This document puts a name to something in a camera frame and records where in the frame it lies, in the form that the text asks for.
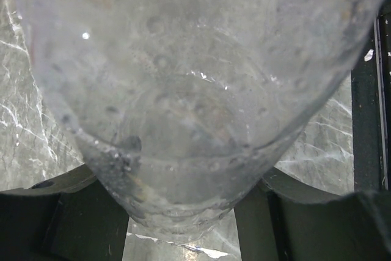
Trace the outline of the clear plastic bottle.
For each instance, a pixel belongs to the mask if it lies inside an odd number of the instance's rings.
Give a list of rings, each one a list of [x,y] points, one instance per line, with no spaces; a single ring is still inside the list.
[[[354,67],[383,0],[14,0],[43,101],[111,196],[191,241]]]

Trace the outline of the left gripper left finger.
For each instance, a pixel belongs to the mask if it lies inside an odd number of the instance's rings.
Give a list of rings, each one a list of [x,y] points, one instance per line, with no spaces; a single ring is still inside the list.
[[[128,222],[82,165],[1,192],[1,260],[122,260]]]

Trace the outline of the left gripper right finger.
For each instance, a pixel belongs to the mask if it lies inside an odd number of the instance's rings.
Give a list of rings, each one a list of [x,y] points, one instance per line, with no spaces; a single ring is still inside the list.
[[[274,168],[234,209],[243,260],[390,260],[390,192],[345,196]]]

